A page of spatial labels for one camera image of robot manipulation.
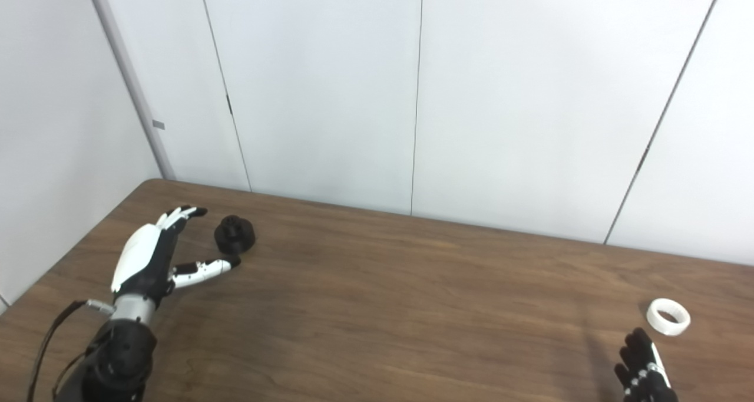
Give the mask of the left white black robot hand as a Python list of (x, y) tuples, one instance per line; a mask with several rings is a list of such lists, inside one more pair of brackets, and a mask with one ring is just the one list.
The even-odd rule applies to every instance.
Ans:
[(126, 295), (146, 298), (159, 306), (162, 298), (185, 288), (217, 278), (242, 264), (237, 255), (173, 265), (178, 236), (187, 222), (207, 214), (207, 209), (180, 206), (164, 212), (156, 223), (134, 231), (125, 243), (115, 267), (111, 292), (114, 300)]

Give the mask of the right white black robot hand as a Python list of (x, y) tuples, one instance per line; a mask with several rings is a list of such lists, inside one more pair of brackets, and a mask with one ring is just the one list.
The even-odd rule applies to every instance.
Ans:
[(643, 328), (627, 334), (614, 373), (624, 389), (624, 401), (678, 401), (662, 357)]

